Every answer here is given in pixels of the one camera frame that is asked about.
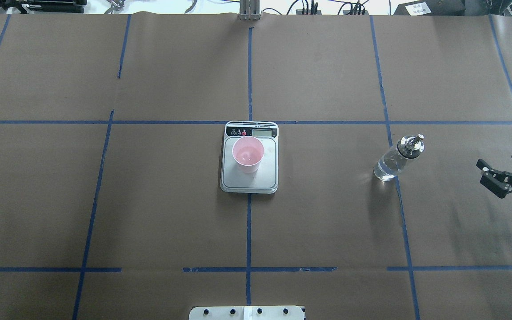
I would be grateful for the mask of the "black folded tripod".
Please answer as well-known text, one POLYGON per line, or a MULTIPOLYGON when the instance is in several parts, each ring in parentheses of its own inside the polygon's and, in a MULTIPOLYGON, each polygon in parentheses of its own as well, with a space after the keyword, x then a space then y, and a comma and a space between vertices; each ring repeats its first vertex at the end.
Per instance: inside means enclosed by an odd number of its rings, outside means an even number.
POLYGON ((87 0, 0 0, 0 8, 29 12, 84 13, 87 0))

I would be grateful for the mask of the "black box with label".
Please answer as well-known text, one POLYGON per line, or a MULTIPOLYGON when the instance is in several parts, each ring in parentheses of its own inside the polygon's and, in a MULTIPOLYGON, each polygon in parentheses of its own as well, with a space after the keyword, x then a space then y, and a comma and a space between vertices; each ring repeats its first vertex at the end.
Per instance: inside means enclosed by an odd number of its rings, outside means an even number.
POLYGON ((393 16, 463 16, 463 0, 413 0, 399 4, 393 16))

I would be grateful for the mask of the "white pillar with base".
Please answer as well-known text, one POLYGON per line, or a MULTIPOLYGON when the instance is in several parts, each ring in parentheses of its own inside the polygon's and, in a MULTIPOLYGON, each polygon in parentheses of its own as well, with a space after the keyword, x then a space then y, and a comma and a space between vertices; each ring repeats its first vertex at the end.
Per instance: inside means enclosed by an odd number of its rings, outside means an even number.
POLYGON ((197 306, 189 320, 305 320, 305 308, 296 305, 197 306))

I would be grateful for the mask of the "pink plastic cup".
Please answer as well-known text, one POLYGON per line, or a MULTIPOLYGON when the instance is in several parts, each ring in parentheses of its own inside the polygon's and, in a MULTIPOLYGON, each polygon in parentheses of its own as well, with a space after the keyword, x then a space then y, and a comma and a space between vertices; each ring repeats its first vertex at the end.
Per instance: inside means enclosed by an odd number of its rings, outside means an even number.
POLYGON ((264 159, 265 149, 262 140, 254 136, 242 136, 233 144, 233 159, 244 173, 255 173, 264 159))

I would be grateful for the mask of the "aluminium frame post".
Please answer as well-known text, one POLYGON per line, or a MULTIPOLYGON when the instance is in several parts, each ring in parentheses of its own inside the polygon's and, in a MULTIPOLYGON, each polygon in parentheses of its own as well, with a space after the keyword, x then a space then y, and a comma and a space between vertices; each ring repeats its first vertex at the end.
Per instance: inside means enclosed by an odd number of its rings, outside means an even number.
POLYGON ((257 21, 261 18, 260 0, 239 0, 238 18, 241 21, 257 21))

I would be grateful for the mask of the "digital kitchen scale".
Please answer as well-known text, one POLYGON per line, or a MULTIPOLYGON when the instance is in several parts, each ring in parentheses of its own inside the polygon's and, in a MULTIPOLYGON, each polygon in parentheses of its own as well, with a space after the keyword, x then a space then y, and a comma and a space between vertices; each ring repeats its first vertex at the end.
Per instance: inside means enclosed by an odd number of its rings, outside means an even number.
POLYGON ((220 187, 242 194, 274 194, 279 185, 279 126, 229 121, 222 145, 220 187))

